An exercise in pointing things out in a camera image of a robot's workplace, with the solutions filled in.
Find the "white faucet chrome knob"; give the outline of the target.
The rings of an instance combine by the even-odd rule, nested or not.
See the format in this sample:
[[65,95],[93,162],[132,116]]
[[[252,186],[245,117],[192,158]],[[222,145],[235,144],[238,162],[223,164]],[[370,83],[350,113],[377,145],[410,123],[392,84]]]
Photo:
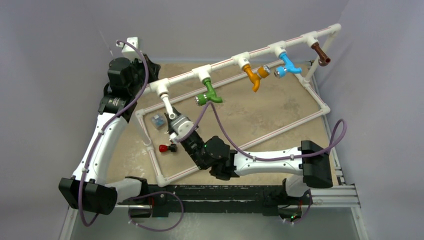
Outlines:
[[171,105],[169,94],[167,92],[161,93],[159,95],[159,97],[160,97],[160,99],[162,100],[162,102],[164,104],[164,107],[165,107],[165,110],[166,110],[166,113],[167,113],[169,119],[170,120],[175,119],[176,118],[176,114],[174,113],[174,109],[173,109],[173,107]]

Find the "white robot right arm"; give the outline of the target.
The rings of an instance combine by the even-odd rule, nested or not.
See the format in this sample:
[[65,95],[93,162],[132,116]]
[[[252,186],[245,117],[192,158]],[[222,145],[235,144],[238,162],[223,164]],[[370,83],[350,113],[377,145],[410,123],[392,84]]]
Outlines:
[[259,173],[290,174],[280,191],[282,200],[288,204],[309,189],[329,189],[334,185],[328,151],[311,140],[284,150],[242,152],[217,135],[204,141],[195,124],[176,109],[165,118],[170,141],[181,144],[197,168],[208,170],[216,179],[228,181]]

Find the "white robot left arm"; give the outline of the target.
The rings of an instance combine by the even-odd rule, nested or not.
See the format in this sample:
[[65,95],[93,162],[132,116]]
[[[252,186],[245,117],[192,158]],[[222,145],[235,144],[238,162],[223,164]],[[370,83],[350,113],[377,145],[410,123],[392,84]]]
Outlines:
[[78,209],[81,199],[84,211],[109,215],[116,204],[127,199],[138,205],[149,199],[149,191],[145,188],[147,180],[144,178],[127,176],[123,180],[107,183],[113,152],[136,104],[112,122],[108,121],[135,99],[145,79],[148,83],[158,80],[160,65],[152,62],[146,54],[144,58],[146,66],[139,59],[131,61],[125,57],[115,58],[108,64],[108,83],[103,88],[96,128],[89,146],[71,177],[63,177],[58,184],[59,191],[73,209]]

